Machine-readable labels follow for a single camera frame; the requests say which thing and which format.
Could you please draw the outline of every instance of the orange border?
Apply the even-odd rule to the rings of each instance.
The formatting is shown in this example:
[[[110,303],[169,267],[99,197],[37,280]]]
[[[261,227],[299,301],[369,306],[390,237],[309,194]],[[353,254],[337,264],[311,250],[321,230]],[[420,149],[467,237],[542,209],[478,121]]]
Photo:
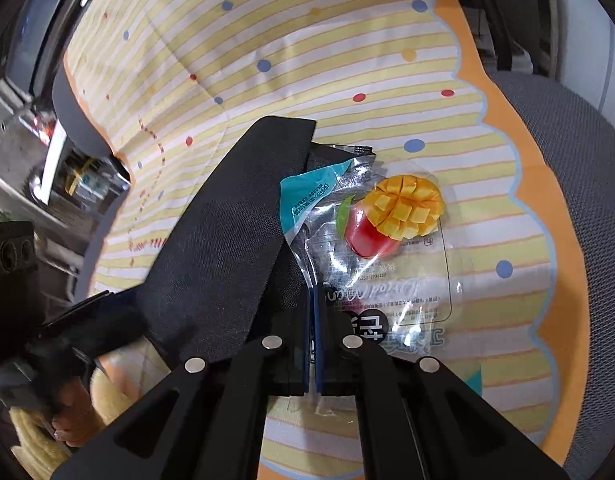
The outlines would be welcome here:
[[[556,177],[546,166],[523,120],[483,70],[458,0],[437,0],[434,11],[459,40],[462,63],[457,77],[487,97],[483,122],[510,137],[521,156],[523,170],[530,170],[523,171],[516,196],[541,219],[555,245],[555,293],[539,327],[539,336],[558,365],[561,399],[542,447],[553,460],[563,464],[579,420],[590,357],[590,307],[583,252]]]

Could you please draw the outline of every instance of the teal label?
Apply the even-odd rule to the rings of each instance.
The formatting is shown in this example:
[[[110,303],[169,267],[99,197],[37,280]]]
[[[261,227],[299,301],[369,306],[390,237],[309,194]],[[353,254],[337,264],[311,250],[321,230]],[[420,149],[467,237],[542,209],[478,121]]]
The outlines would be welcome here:
[[[308,213],[323,197],[329,195],[338,178],[350,167],[351,160],[319,168],[281,180],[281,228],[288,243],[299,232]]]

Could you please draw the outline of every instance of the yellow dot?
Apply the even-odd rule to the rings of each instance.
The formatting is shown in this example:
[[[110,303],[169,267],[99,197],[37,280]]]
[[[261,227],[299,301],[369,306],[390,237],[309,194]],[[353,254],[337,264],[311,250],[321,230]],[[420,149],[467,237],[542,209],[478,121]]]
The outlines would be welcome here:
[[[416,59],[416,51],[414,48],[404,48],[401,51],[401,57],[406,61],[414,61]]]

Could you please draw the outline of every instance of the striped mat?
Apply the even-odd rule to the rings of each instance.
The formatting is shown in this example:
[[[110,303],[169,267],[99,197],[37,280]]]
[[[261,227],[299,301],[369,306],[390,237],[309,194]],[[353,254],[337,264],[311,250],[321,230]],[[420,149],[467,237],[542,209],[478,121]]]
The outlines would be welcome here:
[[[461,301],[434,324],[432,352],[564,461],[588,365],[583,257],[458,0],[94,0],[64,63],[132,174],[92,293],[142,282],[255,120],[314,119],[317,142],[372,145],[388,175],[416,167],[441,184]],[[105,363],[134,397],[167,372],[145,344]],[[361,477],[358,437],[349,399],[272,399],[260,476]]]

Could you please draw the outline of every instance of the snack package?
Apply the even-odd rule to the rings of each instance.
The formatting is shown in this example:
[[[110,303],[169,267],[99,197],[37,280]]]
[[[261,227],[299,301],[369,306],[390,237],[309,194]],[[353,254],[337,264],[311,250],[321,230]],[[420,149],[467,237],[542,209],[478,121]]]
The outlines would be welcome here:
[[[435,324],[461,301],[470,266],[460,227],[444,231],[451,197],[433,176],[380,169],[366,155],[284,179],[281,226],[308,286],[324,283],[358,335],[415,360],[443,343]]]

